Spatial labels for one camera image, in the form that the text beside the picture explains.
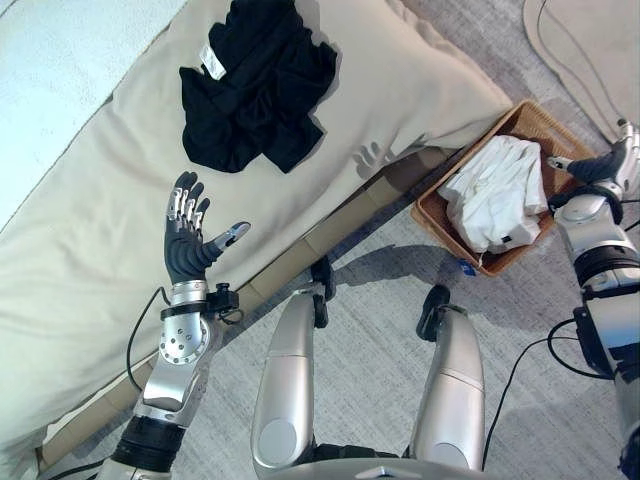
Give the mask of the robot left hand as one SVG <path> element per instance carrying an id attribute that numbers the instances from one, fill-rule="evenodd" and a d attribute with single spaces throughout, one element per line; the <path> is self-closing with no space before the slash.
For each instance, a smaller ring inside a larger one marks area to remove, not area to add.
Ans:
<path id="1" fill-rule="evenodd" d="M 196 172 L 183 172 L 169 194 L 165 213 L 164 263 L 171 281 L 170 305 L 179 305 L 185 288 L 207 293 L 206 271 L 223 252 L 251 228 L 247 221 L 235 223 L 218 236 L 205 240 L 202 223 L 210 200 L 203 197 L 204 184 Z"/>

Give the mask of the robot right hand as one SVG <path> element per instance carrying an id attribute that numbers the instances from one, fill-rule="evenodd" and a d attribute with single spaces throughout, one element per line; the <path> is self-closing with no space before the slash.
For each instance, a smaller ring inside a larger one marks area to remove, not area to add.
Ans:
<path id="1" fill-rule="evenodd" d="M 546 163 L 587 185 L 603 187 L 627 200 L 639 185 L 639 127 L 622 120 L 619 139 L 609 153 L 583 160 L 550 156 Z"/>

